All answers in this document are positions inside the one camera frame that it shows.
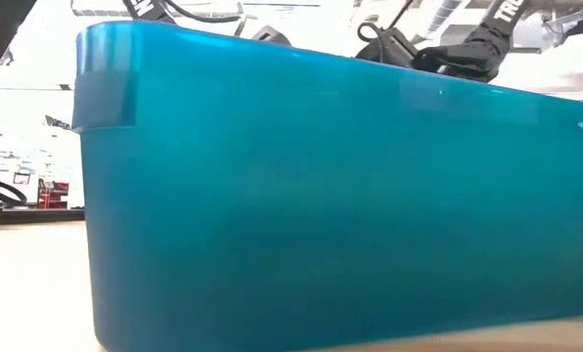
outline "black cable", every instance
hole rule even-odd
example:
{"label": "black cable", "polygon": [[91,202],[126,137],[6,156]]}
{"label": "black cable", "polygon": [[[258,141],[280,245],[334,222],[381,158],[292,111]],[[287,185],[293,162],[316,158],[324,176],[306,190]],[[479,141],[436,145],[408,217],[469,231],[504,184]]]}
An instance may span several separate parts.
{"label": "black cable", "polygon": [[[374,31],[374,33],[377,34],[376,38],[369,38],[367,36],[365,36],[362,32],[361,29],[363,29],[364,27],[369,27],[371,30]],[[381,28],[379,28],[376,24],[372,23],[372,22],[363,22],[361,24],[359,24],[359,26],[357,27],[357,36],[359,37],[359,39],[363,40],[366,43],[369,43],[371,41],[373,41],[374,39],[377,39],[379,41],[379,62],[382,63],[383,62],[383,46],[384,46],[384,38],[381,36],[381,34],[383,33],[383,30]]]}
{"label": "black cable", "polygon": [[11,192],[12,194],[14,194],[16,197],[18,197],[18,199],[13,199],[9,196],[3,195],[0,193],[0,200],[9,204],[9,205],[25,205],[26,204],[26,196],[24,195],[24,193],[20,192],[20,190],[18,190],[17,188],[11,186],[11,185],[7,185],[4,182],[0,181],[0,188],[3,188],[9,192]]}
{"label": "black cable", "polygon": [[243,15],[243,11],[242,11],[241,14],[238,14],[238,15],[225,16],[225,17],[219,17],[219,18],[198,16],[198,15],[192,14],[191,12],[183,9],[178,4],[176,4],[173,0],[165,0],[165,3],[167,3],[167,5],[171,6],[174,10],[176,10],[177,13],[185,16],[186,18],[189,18],[189,19],[192,19],[192,20],[196,20],[196,21],[200,21],[200,22],[206,22],[206,23],[228,23],[228,22],[239,21],[243,17],[242,16]]}
{"label": "black cable", "polygon": [[244,5],[242,5],[242,2],[237,3],[237,10],[238,13],[242,14],[242,20],[240,21],[240,24],[237,25],[237,28],[235,28],[235,36],[242,36],[242,32],[244,31],[244,27],[246,26],[246,22],[248,21],[248,16],[244,15]]}
{"label": "black cable", "polygon": [[559,33],[559,32],[557,32],[557,31],[555,31],[555,30],[553,29],[553,27],[552,27],[552,26],[551,26],[551,25],[550,25],[548,22],[543,22],[543,24],[544,24],[544,25],[545,25],[545,26],[546,26],[546,27],[547,27],[547,28],[548,28],[548,29],[549,29],[549,30],[550,30],[552,33],[554,33],[554,34],[558,34],[558,35],[565,35],[565,33],[563,33],[563,32],[562,32],[562,33]]}
{"label": "black cable", "polygon": [[407,0],[407,2],[405,3],[405,5],[400,9],[400,11],[398,12],[398,15],[396,15],[396,17],[393,19],[393,21],[389,24],[389,26],[387,27],[387,29],[390,28],[394,28],[394,26],[396,25],[396,23],[400,20],[400,18],[402,17],[402,15],[405,14],[405,12],[407,10],[409,10],[409,7],[411,6],[411,4],[413,4],[414,0]]}

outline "plastic container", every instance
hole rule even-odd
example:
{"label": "plastic container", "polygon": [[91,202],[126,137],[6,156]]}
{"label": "plastic container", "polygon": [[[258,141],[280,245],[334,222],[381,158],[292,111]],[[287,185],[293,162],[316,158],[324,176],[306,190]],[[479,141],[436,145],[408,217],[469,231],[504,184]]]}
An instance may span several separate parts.
{"label": "plastic container", "polygon": [[78,37],[96,331],[276,352],[583,314],[583,104],[158,23]]}

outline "table surface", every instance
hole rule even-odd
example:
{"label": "table surface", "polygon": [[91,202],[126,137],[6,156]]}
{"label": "table surface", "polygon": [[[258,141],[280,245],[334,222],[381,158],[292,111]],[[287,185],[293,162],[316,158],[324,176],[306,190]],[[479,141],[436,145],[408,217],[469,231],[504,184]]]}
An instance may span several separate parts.
{"label": "table surface", "polygon": [[[20,351],[102,351],[82,222],[0,227],[0,352]],[[331,351],[583,352],[583,319]]]}

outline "blue plastic bin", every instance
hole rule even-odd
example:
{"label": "blue plastic bin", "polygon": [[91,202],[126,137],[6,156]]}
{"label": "blue plastic bin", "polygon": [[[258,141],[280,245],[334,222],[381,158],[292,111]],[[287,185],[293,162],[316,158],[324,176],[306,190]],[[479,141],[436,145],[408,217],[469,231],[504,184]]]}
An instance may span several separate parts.
{"label": "blue plastic bin", "polygon": [[158,23],[78,37],[96,331],[278,352],[583,314],[583,104]]}

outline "wooden table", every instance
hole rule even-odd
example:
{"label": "wooden table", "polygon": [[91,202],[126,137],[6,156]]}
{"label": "wooden table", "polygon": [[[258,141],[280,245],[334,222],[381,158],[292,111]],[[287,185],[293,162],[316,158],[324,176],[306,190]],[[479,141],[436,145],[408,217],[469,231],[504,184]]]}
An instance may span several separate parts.
{"label": "wooden table", "polygon": [[[101,351],[86,245],[79,222],[0,228],[0,352]],[[330,351],[583,352],[583,319]]]}

